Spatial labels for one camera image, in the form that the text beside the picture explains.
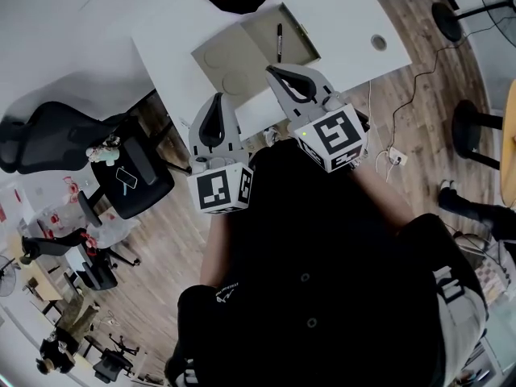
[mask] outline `electrical cable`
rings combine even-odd
[[[120,323],[116,320],[113,311],[111,310],[107,311],[107,315],[104,318],[98,320],[97,330],[102,324],[106,324],[107,326],[120,327]]]
[[[390,171],[393,170],[394,166],[397,166],[396,164],[391,164],[390,165],[390,168],[389,170],[387,171],[387,176],[385,177],[385,182],[389,182],[389,176],[390,176]]]
[[[453,230],[454,232],[459,232],[459,233],[462,233],[458,230],[456,230],[454,227],[452,227],[451,225],[448,225],[447,223],[445,223],[443,221],[443,224],[446,225],[448,228],[450,228],[451,230]],[[488,254],[487,251],[489,251],[492,247],[494,247],[494,245],[496,245],[496,243],[494,243],[491,247],[488,248],[488,250],[484,250],[482,248],[480,248],[478,245],[476,245],[476,243],[474,243],[473,241],[470,240],[470,238],[468,238],[465,234],[462,234],[461,235],[464,239],[466,239],[471,245],[473,245],[474,247],[476,247],[480,252],[482,252],[484,255],[486,255],[488,258],[490,258],[491,260],[493,260],[493,262],[498,265],[501,270],[503,271],[503,273],[506,275],[506,279],[509,280],[509,283],[511,282],[511,279],[510,279],[510,275],[507,273],[507,268],[504,267],[502,264],[501,264],[501,257],[500,257],[500,242],[498,242],[498,260],[495,260],[490,254]],[[479,236],[480,239],[484,240],[487,244],[489,244],[489,241],[487,239],[484,239],[484,238],[481,238]]]
[[[368,130],[368,140],[365,144],[365,150],[368,150],[369,147],[369,139],[371,138],[371,128],[372,128],[372,112],[371,112],[371,81],[369,81],[369,96],[368,96],[368,109],[369,109],[369,130]]]
[[[387,151],[381,151],[380,153],[378,153],[377,158],[374,160],[374,169],[377,171],[377,173],[378,173],[378,158],[381,155],[383,155],[384,153],[387,153]]]
[[[434,61],[434,67],[432,70],[428,70],[426,72],[422,72],[422,73],[418,73],[416,76],[414,76],[414,82],[413,82],[413,91],[412,91],[412,96],[410,97],[410,100],[408,102],[405,102],[403,103],[401,106],[399,106],[394,112],[393,112],[393,136],[392,136],[392,140],[391,142],[389,143],[389,146],[387,146],[386,149],[384,149],[383,151],[381,151],[377,157],[382,153],[382,152],[387,152],[388,156],[389,156],[389,152],[390,152],[390,149],[393,147],[395,141],[396,141],[396,113],[398,111],[400,111],[401,109],[403,109],[405,106],[408,106],[409,104],[411,104],[414,99],[415,99],[415,96],[416,96],[416,93],[417,93],[417,89],[418,89],[418,77],[421,77],[421,76],[425,76],[425,75],[430,75],[432,73],[435,72],[435,70],[437,69],[437,63],[438,63],[438,60],[439,60],[439,54],[445,50],[449,50],[449,49],[458,49],[460,46],[462,46],[464,43],[466,43],[468,41],[468,37],[470,35],[474,35],[476,33],[481,33],[483,31],[488,31],[488,30],[491,30],[492,28],[496,27],[498,24],[500,24],[502,21],[506,20],[506,19],[516,19],[516,16],[506,16],[502,19],[500,19],[498,22],[494,23],[492,26],[490,27],[486,27],[484,29],[480,29],[480,30],[477,30],[477,31],[472,31],[471,33],[467,34],[465,37],[464,37],[464,40],[462,42],[460,42],[459,44],[457,44],[456,46],[447,46],[445,48],[440,48],[437,52],[435,52],[435,61]]]

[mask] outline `white desk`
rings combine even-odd
[[[260,8],[284,3],[321,55],[311,65],[344,91],[410,64],[410,57],[377,0],[267,0]],[[191,52],[246,16],[220,11],[208,0],[170,0],[133,31],[133,40],[154,86],[188,146],[189,125],[216,90]],[[378,52],[371,38],[381,35]],[[242,139],[285,119],[270,89],[237,111]]]

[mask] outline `desk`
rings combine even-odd
[[[509,208],[516,203],[516,81],[513,81],[503,119],[501,144],[500,182],[501,198]]]
[[[24,255],[22,237],[19,234],[10,236],[7,250],[16,260]],[[38,286],[35,289],[43,300],[57,301],[63,299],[59,292],[59,287],[55,284],[47,271],[38,265],[37,261],[32,261],[30,265],[23,265],[21,263],[19,263],[19,265],[22,268],[22,278],[25,282],[29,282],[31,278],[34,278],[38,282]]]
[[[306,29],[321,59],[319,70],[344,91],[411,63],[393,24],[377,0],[267,0],[260,10],[284,3]],[[191,52],[247,16],[220,11],[208,0],[170,0],[135,28],[132,38],[154,86],[188,147],[189,125],[216,90]],[[383,52],[374,35],[387,43]],[[285,119],[271,89],[236,111],[241,139]]]

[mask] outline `small figurine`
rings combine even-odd
[[[120,138],[110,135],[101,145],[86,149],[86,156],[90,162],[106,162],[106,166],[114,166],[114,162],[120,157]]]
[[[117,148],[97,146],[95,148],[87,148],[86,156],[88,156],[90,162],[106,162],[106,166],[114,166],[114,162],[120,157],[120,151]]]

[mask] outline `fan base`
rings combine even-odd
[[[432,4],[432,16],[437,28],[448,40],[455,43],[462,38],[462,27],[456,19],[455,13],[446,4]]]

